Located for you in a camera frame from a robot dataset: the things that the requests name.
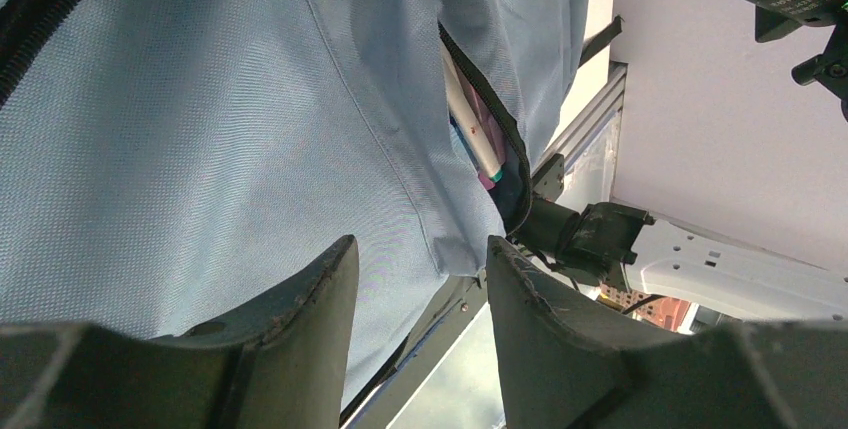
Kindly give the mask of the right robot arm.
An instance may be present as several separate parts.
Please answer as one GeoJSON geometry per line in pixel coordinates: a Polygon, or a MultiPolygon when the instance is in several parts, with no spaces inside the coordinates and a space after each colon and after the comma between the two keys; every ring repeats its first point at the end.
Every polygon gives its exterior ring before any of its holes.
{"type": "Polygon", "coordinates": [[[612,196],[660,221],[635,287],[741,319],[847,318],[847,123],[792,64],[826,39],[753,40],[733,0],[593,0],[626,64],[612,196]]]}

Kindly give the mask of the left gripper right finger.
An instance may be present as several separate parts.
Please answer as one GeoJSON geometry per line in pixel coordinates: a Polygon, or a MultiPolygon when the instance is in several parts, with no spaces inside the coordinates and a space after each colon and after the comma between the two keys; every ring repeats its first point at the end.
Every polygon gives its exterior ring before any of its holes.
{"type": "Polygon", "coordinates": [[[685,336],[621,315],[508,241],[486,266],[510,428],[843,428],[847,327],[729,323],[685,336]]]}

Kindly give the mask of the teal capped white marker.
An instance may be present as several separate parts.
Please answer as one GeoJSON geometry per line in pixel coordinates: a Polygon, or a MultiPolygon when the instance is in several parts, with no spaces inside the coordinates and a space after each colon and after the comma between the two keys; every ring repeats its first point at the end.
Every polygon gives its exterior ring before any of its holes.
{"type": "Polygon", "coordinates": [[[502,177],[502,163],[463,91],[456,65],[444,43],[440,44],[440,55],[451,117],[478,164],[478,172],[492,183],[497,183],[502,177]]]}

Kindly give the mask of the blue highlighter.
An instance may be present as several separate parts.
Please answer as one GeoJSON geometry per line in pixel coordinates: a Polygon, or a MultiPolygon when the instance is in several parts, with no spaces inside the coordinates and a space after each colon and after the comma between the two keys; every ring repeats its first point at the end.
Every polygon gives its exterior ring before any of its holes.
{"type": "Polygon", "coordinates": [[[451,131],[452,131],[451,139],[452,139],[453,148],[457,152],[462,151],[462,153],[466,156],[466,159],[472,165],[474,170],[476,172],[478,172],[479,171],[478,162],[476,160],[476,157],[475,157],[473,151],[470,149],[469,145],[467,144],[462,131],[458,127],[458,125],[457,125],[457,123],[456,123],[456,121],[453,117],[450,117],[449,122],[450,122],[451,131]]]}

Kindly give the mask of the blue student backpack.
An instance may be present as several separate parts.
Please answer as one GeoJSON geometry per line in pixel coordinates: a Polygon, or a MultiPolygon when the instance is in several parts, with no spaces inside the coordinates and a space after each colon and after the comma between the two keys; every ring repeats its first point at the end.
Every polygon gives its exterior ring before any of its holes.
{"type": "Polygon", "coordinates": [[[351,402],[526,213],[589,0],[71,0],[1,101],[1,319],[177,335],[343,235],[351,402]],[[440,44],[506,139],[452,145],[440,44]]]}

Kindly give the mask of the pink highlighter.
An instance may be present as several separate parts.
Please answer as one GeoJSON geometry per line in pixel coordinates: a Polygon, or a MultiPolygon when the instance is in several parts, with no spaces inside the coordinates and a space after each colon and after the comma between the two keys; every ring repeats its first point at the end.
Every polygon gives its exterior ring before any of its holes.
{"type": "Polygon", "coordinates": [[[473,88],[473,86],[465,80],[461,81],[460,85],[471,109],[474,111],[475,116],[482,126],[483,133],[488,138],[489,143],[497,156],[498,161],[501,164],[504,164],[507,156],[506,139],[502,129],[492,115],[489,107],[482,100],[481,96],[473,88]]]}

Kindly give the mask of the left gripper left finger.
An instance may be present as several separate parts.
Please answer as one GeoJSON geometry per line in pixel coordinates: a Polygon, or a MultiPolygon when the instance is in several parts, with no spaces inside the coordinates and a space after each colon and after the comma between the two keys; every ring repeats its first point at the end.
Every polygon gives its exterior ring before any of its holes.
{"type": "Polygon", "coordinates": [[[359,280],[343,236],[181,336],[88,322],[1,329],[5,428],[336,428],[359,280]]]}

